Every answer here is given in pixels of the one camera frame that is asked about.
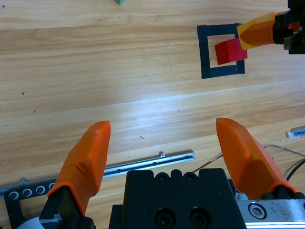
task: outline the orange gripper pad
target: orange gripper pad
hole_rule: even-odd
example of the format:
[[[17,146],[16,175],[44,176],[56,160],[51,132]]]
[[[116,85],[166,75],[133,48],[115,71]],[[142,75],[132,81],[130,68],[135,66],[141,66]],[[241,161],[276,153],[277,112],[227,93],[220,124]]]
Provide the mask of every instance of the orange gripper pad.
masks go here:
[[[244,126],[228,118],[218,118],[216,129],[231,179],[249,199],[260,199],[263,193],[272,193],[277,186],[297,191]]]
[[[89,199],[99,191],[110,140],[110,122],[97,122],[85,132],[69,152],[50,194],[68,186],[84,216]]]
[[[264,44],[274,44],[273,25],[275,21],[265,21],[251,25],[241,35],[240,39],[245,43],[260,46]]]

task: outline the red block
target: red block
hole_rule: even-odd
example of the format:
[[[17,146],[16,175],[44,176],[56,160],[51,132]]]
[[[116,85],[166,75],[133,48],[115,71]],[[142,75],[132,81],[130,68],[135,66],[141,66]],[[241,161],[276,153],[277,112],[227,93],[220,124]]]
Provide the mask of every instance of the red block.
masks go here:
[[[247,50],[243,50],[238,38],[215,45],[218,64],[241,61],[248,58]]]

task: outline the black tape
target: black tape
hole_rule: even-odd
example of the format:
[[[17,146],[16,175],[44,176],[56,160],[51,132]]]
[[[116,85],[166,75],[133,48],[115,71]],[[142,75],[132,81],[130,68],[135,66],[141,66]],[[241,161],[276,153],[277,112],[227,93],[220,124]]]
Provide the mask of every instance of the black tape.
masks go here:
[[[200,59],[201,59],[201,77],[203,79],[224,76],[224,75],[244,74],[245,72],[244,60],[237,61],[236,65],[229,65],[229,66],[222,66],[215,68],[210,67],[208,36],[234,34],[235,38],[239,38],[237,32],[238,25],[240,24],[235,23],[235,24],[227,24],[227,25],[197,26]]]

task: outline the wood grain surface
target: wood grain surface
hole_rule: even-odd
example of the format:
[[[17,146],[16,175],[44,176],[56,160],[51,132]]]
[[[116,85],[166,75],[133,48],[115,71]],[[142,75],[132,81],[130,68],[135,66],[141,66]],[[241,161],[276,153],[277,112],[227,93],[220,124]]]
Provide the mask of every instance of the wood grain surface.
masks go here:
[[[262,144],[303,152],[286,131],[305,123],[304,55],[280,45],[248,51],[246,74],[201,79],[197,25],[244,23],[286,0],[1,0],[0,186],[59,173],[86,129],[110,120],[108,165],[195,151],[192,171],[220,152],[217,117]],[[216,44],[219,38],[209,38]],[[211,66],[216,66],[211,53]],[[284,172],[301,157],[268,149]],[[223,159],[208,167],[225,168]],[[305,192],[305,167],[291,184]],[[87,216],[107,229],[125,176],[103,180]],[[45,199],[36,200],[35,210]],[[4,201],[0,226],[10,228]]]

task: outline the metal bracket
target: metal bracket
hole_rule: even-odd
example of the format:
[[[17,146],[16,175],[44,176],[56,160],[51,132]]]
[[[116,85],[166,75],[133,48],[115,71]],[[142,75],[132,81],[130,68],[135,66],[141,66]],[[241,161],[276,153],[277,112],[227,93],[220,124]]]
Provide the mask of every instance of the metal bracket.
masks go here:
[[[238,200],[248,229],[305,228],[305,199]]]
[[[292,128],[291,132],[287,132],[286,134],[290,139],[298,139],[305,135],[305,126]]]
[[[182,151],[179,154],[166,156],[165,153],[161,152],[159,157],[154,157],[146,160],[140,160],[125,164],[119,164],[115,166],[108,166],[105,168],[103,178],[113,177],[117,175],[126,174],[131,170],[143,170],[143,169],[151,169],[155,167],[168,166],[176,163],[181,163],[185,161],[194,160],[194,151],[187,150]],[[4,187],[0,187],[0,198],[3,198],[4,194],[12,189],[34,186],[40,183],[52,183],[56,180],[57,177],[50,177],[46,179],[40,179],[35,181],[26,181],[25,179],[21,179],[18,184],[8,185]]]

